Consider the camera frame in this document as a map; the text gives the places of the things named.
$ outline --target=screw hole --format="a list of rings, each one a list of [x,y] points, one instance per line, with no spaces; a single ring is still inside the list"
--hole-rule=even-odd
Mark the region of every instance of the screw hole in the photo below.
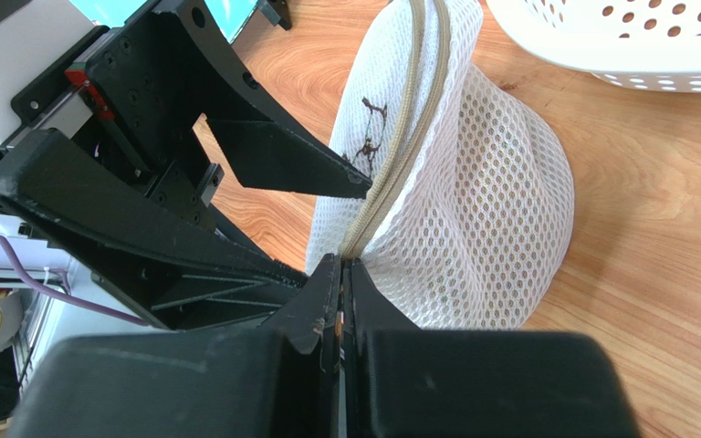
[[[200,29],[204,27],[204,13],[202,9],[195,7],[191,10],[191,18],[194,20],[194,24]]]
[[[260,87],[259,83],[253,78],[253,75],[251,75],[248,71],[243,73],[243,82],[245,82],[251,89],[259,89]]]
[[[127,37],[123,37],[119,40],[119,46],[124,55],[129,55],[131,53],[131,42]]]
[[[105,59],[105,63],[107,63],[108,68],[113,70],[116,67],[116,57],[114,57],[110,52],[105,52],[102,56]]]

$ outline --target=red part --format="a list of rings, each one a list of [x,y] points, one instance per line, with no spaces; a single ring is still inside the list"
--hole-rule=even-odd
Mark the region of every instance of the red part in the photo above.
[[[79,89],[86,89],[89,95],[94,99],[94,103],[97,104],[97,116],[104,120],[113,120],[116,116],[113,111],[110,110],[108,102],[99,94],[96,87],[91,85],[89,77],[86,76],[86,72],[80,69],[69,69],[65,70],[64,75],[69,79],[72,85],[78,87]]]

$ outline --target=laundry bag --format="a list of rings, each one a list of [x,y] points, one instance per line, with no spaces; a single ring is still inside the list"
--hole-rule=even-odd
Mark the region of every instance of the laundry bag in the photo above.
[[[330,148],[365,200],[320,197],[306,268],[360,258],[423,328],[513,329],[567,251],[574,188],[553,130],[472,64],[477,0],[393,0],[342,95]]]

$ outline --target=beige cord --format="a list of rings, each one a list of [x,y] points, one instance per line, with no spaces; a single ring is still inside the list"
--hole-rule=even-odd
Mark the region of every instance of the beige cord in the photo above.
[[[424,111],[415,125],[412,138],[403,147],[404,141],[398,138],[397,135],[402,135],[400,130],[406,131],[408,126],[407,119],[403,115],[406,115],[409,119],[410,114],[413,112],[413,109],[405,107],[405,104],[412,105],[412,102],[414,102],[417,74],[412,74],[413,63],[415,65],[414,70],[417,70],[425,27],[425,6],[423,1],[410,0],[410,6],[413,9],[413,51],[411,52],[407,82],[404,87],[403,110],[400,111],[400,117],[396,121],[394,136],[385,163],[377,178],[375,178],[372,188],[367,193],[367,201],[361,207],[359,215],[350,224],[340,245],[340,256],[343,260],[361,256],[364,248],[370,242],[383,219],[391,210],[393,203],[399,197],[404,183],[415,165],[415,159],[421,151],[426,132],[428,132],[434,114],[437,111],[437,105],[443,96],[445,79],[448,73],[448,61],[450,60],[450,15],[448,14],[445,0],[434,0],[434,7],[437,11],[437,23],[439,25],[437,65],[432,86],[429,89],[429,96],[424,105]]]

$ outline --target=wooden floor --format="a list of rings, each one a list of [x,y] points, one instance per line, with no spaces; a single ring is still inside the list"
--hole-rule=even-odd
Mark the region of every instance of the wooden floor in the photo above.
[[[291,0],[235,43],[256,79],[328,142],[356,50],[384,0]],[[596,338],[646,436],[701,437],[701,95],[616,88],[518,48],[486,9],[473,60],[558,134],[574,172],[570,250],[527,329]],[[212,158],[223,156],[202,122]],[[214,202],[269,254],[303,268],[314,199],[241,189]]]

